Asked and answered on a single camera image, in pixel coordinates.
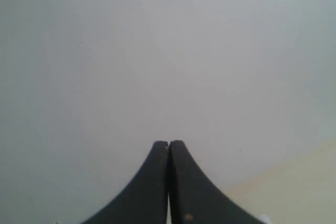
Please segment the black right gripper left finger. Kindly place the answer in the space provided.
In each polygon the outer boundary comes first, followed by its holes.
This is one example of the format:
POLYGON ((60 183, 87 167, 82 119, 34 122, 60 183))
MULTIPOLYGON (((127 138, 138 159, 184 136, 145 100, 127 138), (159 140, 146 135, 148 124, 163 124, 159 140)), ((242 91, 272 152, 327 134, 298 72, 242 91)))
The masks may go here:
POLYGON ((155 141, 127 186, 84 223, 166 223, 169 144, 155 141))

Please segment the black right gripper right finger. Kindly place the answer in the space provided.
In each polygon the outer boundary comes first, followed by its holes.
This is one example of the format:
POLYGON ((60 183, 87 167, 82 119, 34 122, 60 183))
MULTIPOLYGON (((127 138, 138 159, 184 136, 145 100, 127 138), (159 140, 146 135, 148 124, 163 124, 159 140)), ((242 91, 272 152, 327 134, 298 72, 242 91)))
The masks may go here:
POLYGON ((170 143, 169 161, 172 223, 262 223, 211 182, 183 141, 170 143))

